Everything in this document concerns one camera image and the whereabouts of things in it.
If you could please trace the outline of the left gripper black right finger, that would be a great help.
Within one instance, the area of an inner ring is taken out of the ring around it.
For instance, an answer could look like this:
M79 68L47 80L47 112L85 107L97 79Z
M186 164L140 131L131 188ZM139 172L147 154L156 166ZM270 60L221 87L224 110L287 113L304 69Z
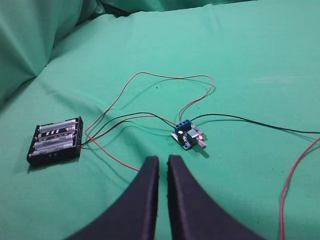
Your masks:
M261 240L202 188L179 155L168 157L168 212L173 240Z

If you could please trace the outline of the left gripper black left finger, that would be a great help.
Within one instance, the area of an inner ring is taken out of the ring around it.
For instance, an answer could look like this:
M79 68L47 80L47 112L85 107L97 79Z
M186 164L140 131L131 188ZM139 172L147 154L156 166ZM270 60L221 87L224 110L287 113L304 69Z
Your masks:
M159 158L148 156L122 195L69 240L153 240L159 202Z

